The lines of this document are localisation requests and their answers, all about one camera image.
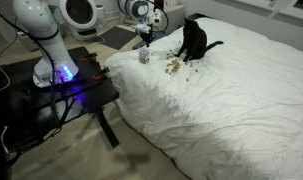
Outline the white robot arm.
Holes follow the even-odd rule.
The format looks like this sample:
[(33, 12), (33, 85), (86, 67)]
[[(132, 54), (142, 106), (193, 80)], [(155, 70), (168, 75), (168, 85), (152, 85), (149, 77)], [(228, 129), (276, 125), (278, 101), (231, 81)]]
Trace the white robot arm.
[[(33, 82), (40, 88), (70, 82), (79, 72), (47, 2), (13, 0), (13, 10), (23, 26), (22, 31), (42, 53), (33, 74)], [(123, 6), (126, 15), (143, 20), (143, 23), (133, 26), (143, 34), (151, 33), (150, 25), (160, 22), (160, 17), (151, 9), (152, 4), (150, 0), (127, 0)], [(72, 33), (94, 30), (97, 25), (98, 11), (93, 0), (59, 0), (58, 9)]]

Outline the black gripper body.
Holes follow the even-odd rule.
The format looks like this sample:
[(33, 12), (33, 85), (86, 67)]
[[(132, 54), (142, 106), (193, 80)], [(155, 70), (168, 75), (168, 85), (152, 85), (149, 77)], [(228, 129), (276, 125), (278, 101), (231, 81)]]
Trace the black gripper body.
[(154, 40), (154, 36), (152, 33), (141, 33), (140, 36), (142, 40), (146, 43), (147, 47), (149, 47), (152, 41)]

